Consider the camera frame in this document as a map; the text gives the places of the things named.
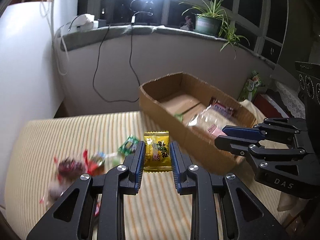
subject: brown cardboard box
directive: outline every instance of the brown cardboard box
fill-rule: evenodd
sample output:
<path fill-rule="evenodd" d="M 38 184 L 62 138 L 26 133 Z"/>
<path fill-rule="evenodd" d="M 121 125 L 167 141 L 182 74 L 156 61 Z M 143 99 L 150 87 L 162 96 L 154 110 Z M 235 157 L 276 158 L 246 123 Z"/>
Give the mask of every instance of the brown cardboard box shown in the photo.
<path fill-rule="evenodd" d="M 252 127 L 254 115 L 221 90 L 187 73 L 174 73 L 151 80 L 140 86 L 140 108 L 163 130 L 177 140 L 207 171 L 224 175 L 244 159 L 221 151 L 214 140 L 187 124 L 204 110 L 214 97 L 225 106 L 236 110 L 240 126 Z M 184 113 L 183 122 L 173 116 Z"/>

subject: beige cloth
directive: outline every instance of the beige cloth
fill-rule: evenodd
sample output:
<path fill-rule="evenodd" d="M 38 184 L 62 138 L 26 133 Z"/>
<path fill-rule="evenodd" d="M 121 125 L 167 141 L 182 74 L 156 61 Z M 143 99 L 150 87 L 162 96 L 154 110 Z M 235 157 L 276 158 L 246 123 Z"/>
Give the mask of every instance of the beige cloth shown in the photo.
<path fill-rule="evenodd" d="M 250 102 L 245 106 L 256 111 Z M 261 121 L 263 115 L 255 114 Z M 54 157 L 61 160 L 85 149 L 89 156 L 98 151 L 113 153 L 130 134 L 143 139 L 147 130 L 159 127 L 142 112 L 28 122 L 15 143 L 7 173 L 5 204 L 10 226 L 26 239 L 46 212 L 39 200 L 55 179 Z M 276 210 L 280 192 L 255 182 L 246 162 L 236 174 L 282 223 L 287 212 Z M 190 239 L 191 196 L 177 194 L 172 172 L 144 173 L 139 194 L 125 196 L 124 201 L 126 239 Z"/>

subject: green plant pot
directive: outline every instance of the green plant pot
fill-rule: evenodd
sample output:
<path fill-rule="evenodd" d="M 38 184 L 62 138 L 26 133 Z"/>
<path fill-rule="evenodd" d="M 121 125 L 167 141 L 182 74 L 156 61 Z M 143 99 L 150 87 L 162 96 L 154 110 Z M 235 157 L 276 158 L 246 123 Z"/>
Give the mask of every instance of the green plant pot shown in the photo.
<path fill-rule="evenodd" d="M 210 17 L 196 17 L 195 31 L 207 35 L 219 35 L 222 21 Z"/>

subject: gold candy packet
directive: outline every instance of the gold candy packet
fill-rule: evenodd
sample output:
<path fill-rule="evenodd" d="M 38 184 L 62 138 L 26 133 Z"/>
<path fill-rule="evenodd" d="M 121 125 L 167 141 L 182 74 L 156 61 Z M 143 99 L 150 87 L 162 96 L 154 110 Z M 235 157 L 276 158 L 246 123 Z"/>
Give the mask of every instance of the gold candy packet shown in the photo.
<path fill-rule="evenodd" d="M 143 170 L 147 172 L 172 171 L 169 155 L 169 132 L 144 132 L 146 156 Z"/>

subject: silver screw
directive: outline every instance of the silver screw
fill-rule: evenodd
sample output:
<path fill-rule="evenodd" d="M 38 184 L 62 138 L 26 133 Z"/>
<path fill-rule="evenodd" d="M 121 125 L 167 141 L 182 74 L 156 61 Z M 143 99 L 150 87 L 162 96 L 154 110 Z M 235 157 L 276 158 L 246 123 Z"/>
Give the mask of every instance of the silver screw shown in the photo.
<path fill-rule="evenodd" d="M 127 169 L 127 166 L 125 166 L 125 165 L 119 165 L 118 167 L 117 167 L 117 170 L 118 171 L 125 171 Z"/>
<path fill-rule="evenodd" d="M 198 165 L 192 164 L 189 166 L 189 170 L 191 171 L 197 171 L 199 169 Z"/>
<path fill-rule="evenodd" d="M 230 180 L 234 180 L 236 178 L 236 176 L 233 173 L 228 173 L 226 177 L 227 179 L 230 179 Z"/>
<path fill-rule="evenodd" d="M 268 163 L 267 162 L 261 162 L 260 163 L 260 167 L 262 167 L 262 168 L 265 168 L 265 167 L 267 167 L 268 166 Z"/>
<path fill-rule="evenodd" d="M 87 179 L 89 179 L 89 178 L 90 178 L 90 175 L 89 175 L 88 173 L 82 174 L 82 175 L 80 176 L 80 179 L 81 179 L 81 180 L 87 180 Z"/>

